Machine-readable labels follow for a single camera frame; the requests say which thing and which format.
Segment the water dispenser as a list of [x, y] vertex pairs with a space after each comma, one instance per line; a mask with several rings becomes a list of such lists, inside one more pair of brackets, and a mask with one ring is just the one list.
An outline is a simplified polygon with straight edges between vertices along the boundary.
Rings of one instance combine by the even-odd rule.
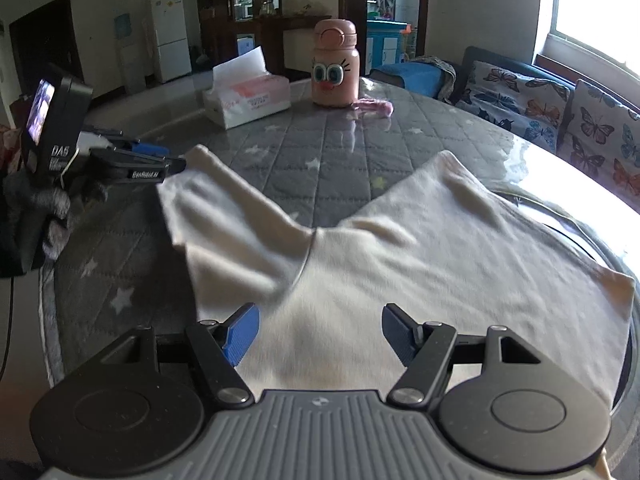
[[126, 91], [128, 94], [142, 92], [146, 88], [143, 64], [129, 13], [114, 18], [114, 31], [119, 68]]

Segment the dark wooden cabinet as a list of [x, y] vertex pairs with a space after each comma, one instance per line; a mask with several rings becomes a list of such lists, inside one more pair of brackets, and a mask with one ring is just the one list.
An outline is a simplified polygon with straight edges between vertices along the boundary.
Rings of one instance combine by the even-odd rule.
[[196, 0], [201, 45], [193, 51], [197, 70], [262, 49], [271, 73], [296, 81], [310, 76], [314, 26], [329, 9], [312, 0]]

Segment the pink cartoon water bottle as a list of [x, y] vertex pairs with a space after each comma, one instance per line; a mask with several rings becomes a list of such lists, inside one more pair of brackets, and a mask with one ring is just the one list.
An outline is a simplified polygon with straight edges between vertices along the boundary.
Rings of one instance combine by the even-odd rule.
[[359, 96], [360, 55], [354, 24], [328, 18], [314, 26], [311, 99], [325, 107], [351, 107]]

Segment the blue folded blanket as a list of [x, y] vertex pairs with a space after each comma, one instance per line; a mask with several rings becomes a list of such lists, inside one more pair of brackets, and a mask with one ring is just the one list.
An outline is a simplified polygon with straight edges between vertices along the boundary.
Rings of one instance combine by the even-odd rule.
[[445, 81], [445, 73], [431, 64], [405, 62], [381, 65], [371, 70], [370, 79], [436, 98]]

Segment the grey quilted table cover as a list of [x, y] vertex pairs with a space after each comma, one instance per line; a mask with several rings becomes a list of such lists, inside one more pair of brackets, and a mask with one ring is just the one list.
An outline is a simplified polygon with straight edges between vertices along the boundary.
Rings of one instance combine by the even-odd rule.
[[[638, 214], [564, 160], [452, 106], [364, 80], [395, 107], [389, 120], [324, 110], [293, 84], [289, 110], [222, 131], [205, 115], [193, 76], [92, 110], [88, 123], [181, 154], [204, 144], [302, 226], [335, 226], [437, 152], [452, 151], [488, 188], [570, 234], [617, 270], [639, 269]], [[149, 185], [115, 186], [88, 210], [42, 274], [52, 382], [126, 330], [175, 333], [195, 316], [186, 264], [170, 246]]]

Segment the butterfly cushion near window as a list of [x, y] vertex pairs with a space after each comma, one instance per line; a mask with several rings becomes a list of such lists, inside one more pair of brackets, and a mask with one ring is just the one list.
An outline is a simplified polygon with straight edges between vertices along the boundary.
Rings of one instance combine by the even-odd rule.
[[608, 93], [578, 80], [558, 155], [639, 208], [639, 115]]

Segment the blue cabinet in doorway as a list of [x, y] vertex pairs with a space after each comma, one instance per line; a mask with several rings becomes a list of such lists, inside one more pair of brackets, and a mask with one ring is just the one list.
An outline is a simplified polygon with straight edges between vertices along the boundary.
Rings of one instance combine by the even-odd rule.
[[364, 69], [367, 75], [375, 68], [399, 62], [401, 39], [407, 26], [405, 22], [367, 20], [366, 68]]

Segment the white refrigerator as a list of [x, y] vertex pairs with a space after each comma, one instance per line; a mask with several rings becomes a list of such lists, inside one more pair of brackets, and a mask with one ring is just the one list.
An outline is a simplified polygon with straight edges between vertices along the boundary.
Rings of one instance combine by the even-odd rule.
[[183, 0], [150, 0], [150, 18], [156, 79], [164, 84], [190, 73]]

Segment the white tissue box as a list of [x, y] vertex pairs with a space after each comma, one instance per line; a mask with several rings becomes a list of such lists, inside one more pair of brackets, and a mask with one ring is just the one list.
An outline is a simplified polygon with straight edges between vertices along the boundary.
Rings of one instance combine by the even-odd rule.
[[256, 47], [213, 68], [203, 103], [206, 117], [229, 130], [288, 110], [290, 82], [267, 70], [262, 48]]

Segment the cream white garment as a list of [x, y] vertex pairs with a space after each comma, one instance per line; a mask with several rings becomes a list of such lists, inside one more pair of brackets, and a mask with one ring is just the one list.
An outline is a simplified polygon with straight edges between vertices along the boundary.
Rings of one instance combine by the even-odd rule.
[[576, 252], [449, 152], [333, 228], [293, 221], [204, 146], [157, 189], [200, 318], [260, 309], [239, 367], [266, 389], [388, 391], [386, 304], [464, 334], [504, 325], [612, 402], [634, 280]]

